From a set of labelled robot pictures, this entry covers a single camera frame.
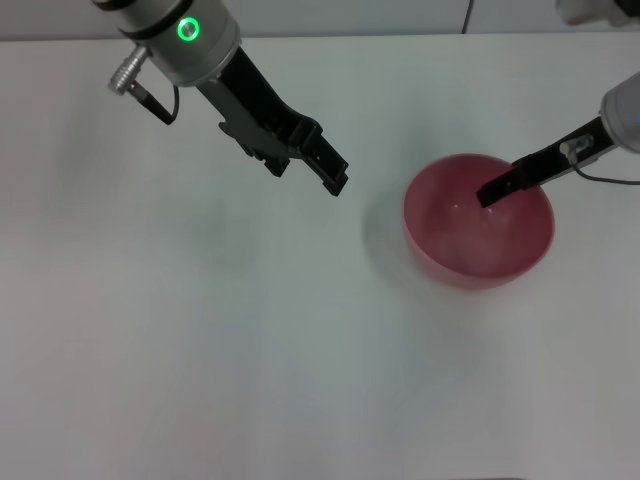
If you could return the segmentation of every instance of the green led ring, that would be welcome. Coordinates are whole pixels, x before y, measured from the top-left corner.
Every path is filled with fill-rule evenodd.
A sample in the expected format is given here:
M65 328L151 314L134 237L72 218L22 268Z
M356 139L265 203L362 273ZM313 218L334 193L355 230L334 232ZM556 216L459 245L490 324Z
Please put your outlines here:
M184 27L187 25L191 25L193 27L193 32L190 35L186 35L184 33ZM193 17L186 17L180 20L178 24L178 36L181 40L185 42L193 42L200 35L200 23Z

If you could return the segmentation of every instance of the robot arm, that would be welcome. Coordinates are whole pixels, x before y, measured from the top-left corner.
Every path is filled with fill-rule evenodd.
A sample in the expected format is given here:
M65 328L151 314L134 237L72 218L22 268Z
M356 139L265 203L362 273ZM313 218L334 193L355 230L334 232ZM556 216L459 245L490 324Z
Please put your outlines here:
M638 0L558 0L557 8L563 20L572 25L608 20L614 26L622 26L640 18ZM640 153L640 74L604 96L599 117L543 150L515 161L510 171L478 191L478 199L488 207L518 190L542 185L574 170L580 173L580 167L617 147Z
M337 196L347 162L315 120L280 100L240 47L240 30L220 0L93 0L136 45L110 82L129 92L165 123L175 119L137 81L150 59L175 87L196 87L222 114L220 128L247 155L280 177L291 158L302 159Z

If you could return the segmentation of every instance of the metal connector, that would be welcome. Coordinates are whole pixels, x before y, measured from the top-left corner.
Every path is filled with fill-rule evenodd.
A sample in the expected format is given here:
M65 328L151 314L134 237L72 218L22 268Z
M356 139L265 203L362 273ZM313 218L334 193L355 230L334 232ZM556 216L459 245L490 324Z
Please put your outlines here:
M136 46L109 80L109 90L120 96L127 93L147 58L149 58L149 50L140 45Z

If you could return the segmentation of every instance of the bowl rim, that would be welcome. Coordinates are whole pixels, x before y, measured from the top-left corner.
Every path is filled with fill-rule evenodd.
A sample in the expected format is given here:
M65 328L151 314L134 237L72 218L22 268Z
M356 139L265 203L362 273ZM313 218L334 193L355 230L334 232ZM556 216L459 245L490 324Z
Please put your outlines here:
M538 265L538 263L540 263L542 261L542 259L547 255L547 253L549 252L549 249L551 248L551 245L553 244L553 240L554 240L555 234L556 234L556 218L555 218L555 214L553 212L553 207L551 205L551 201L549 200L549 197L547 196L545 191L539 185L536 185L535 187L531 187L529 190L534 189L541 195L545 207L548 209L549 213L551 214L550 215L551 235L549 236L549 241L547 242L547 245L545 246L544 250L541 252L540 256L529 267L525 268L524 270L518 270L518 271L515 271L515 272L512 272L512 273L509 273L507 275L498 275L498 276L496 276L496 275L494 275L494 276L478 276L478 275L469 275L469 274L464 273L464 272L459 272L458 270L455 270L455 269L453 269L451 267L443 265L442 263L438 262L435 258L433 258L431 255L429 255L427 252L425 252L424 249L418 244L418 242L416 242L415 238L411 234L411 230L409 229L409 226L407 225L407 216L406 216L407 194L409 193L409 190L411 189L411 186L418 179L418 177L420 177L426 170L430 169L434 165L439 164L439 163L444 163L446 161L449 161L449 160L452 160L452 159L456 159L456 158L459 158L459 157L476 157L476 158L481 157L481 158L485 158L485 159L488 159L488 160L496 161L496 162L501 163L501 164L506 164L508 166L511 166L511 164L509 162L507 162L506 160L502 160L501 158L493 157L491 155L485 155L485 154L482 154L482 153L456 153L456 154L453 154L453 155L447 155L445 157L442 157L442 158L439 158L437 160L434 160L433 162L429 163L424 168L422 168L416 175L414 175L414 177L409 182L409 185L405 189L404 194L402 196L402 225L404 227L404 231L405 231L405 235L407 236L407 239L410 241L412 246L415 247L415 248L412 248L413 253L415 255L419 255L423 261L427 261L427 262L430 262L430 263L435 263L439 267L445 269L447 272L453 273L453 274L455 274L457 276L460 276L460 277L463 277L463 278L473 278L473 279L478 279L478 280L495 281L495 280L500 280L500 279L513 279L513 278L519 277L520 275L523 275L523 274L527 273L533 267Z

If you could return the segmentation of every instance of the white table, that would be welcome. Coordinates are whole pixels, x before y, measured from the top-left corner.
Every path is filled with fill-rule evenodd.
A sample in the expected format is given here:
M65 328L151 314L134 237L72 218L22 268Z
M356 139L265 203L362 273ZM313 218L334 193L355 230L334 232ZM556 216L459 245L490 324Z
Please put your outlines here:
M479 294L413 267L399 199L438 157L591 120L639 47L246 41L351 163L335 199L244 156L196 90L171 128L113 96L125 41L0 45L2 478L638 478L640 188L548 184L551 251Z

